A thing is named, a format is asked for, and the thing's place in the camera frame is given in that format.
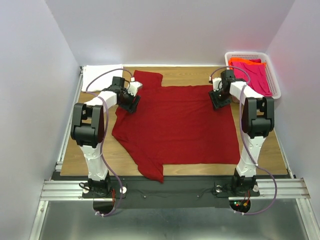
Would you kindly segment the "dark red t shirt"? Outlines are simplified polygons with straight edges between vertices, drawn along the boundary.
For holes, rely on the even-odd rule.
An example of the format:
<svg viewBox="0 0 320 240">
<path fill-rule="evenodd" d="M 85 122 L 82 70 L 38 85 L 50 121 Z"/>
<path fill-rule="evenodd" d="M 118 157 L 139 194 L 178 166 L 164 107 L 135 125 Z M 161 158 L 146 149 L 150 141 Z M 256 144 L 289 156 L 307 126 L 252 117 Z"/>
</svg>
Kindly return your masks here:
<svg viewBox="0 0 320 240">
<path fill-rule="evenodd" d="M 140 101 L 116 110 L 112 136 L 146 178 L 163 182 L 164 165 L 232 164 L 240 160 L 229 106 L 214 110 L 210 85 L 162 86 L 159 73 L 135 71 Z"/>
</svg>

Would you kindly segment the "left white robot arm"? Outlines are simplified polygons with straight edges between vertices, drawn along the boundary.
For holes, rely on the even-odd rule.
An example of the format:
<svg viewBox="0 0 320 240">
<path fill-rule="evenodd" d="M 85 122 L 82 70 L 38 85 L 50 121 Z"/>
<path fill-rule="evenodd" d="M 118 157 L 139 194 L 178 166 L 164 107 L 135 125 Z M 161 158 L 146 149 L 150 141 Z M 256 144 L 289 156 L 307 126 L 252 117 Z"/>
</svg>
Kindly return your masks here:
<svg viewBox="0 0 320 240">
<path fill-rule="evenodd" d="M 118 105 L 128 113 L 136 111 L 143 84 L 130 79 L 127 86 L 123 77 L 114 76 L 109 87 L 104 88 L 94 98 L 73 106 L 70 136 L 80 147 L 88 169 L 88 180 L 80 183 L 83 194 L 93 194 L 96 198 L 106 198 L 112 192 L 109 168 L 103 158 L 103 141 L 108 129 L 108 110 Z"/>
</svg>

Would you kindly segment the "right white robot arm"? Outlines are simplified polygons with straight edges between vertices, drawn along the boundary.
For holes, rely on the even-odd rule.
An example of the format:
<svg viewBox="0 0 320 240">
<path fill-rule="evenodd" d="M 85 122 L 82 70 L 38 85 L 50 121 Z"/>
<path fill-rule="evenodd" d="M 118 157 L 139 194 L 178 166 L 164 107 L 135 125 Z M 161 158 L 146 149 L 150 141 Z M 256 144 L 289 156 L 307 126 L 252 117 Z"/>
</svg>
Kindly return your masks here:
<svg viewBox="0 0 320 240">
<path fill-rule="evenodd" d="M 224 66 L 219 78 L 209 77 L 213 90 L 209 96 L 214 110 L 231 103 L 231 97 L 239 100 L 239 127 L 243 149 L 230 182 L 234 196 L 257 192 L 258 159 L 261 148 L 275 126 L 274 98 L 253 90 L 243 78 L 237 78 L 234 70 L 239 67 Z"/>
</svg>

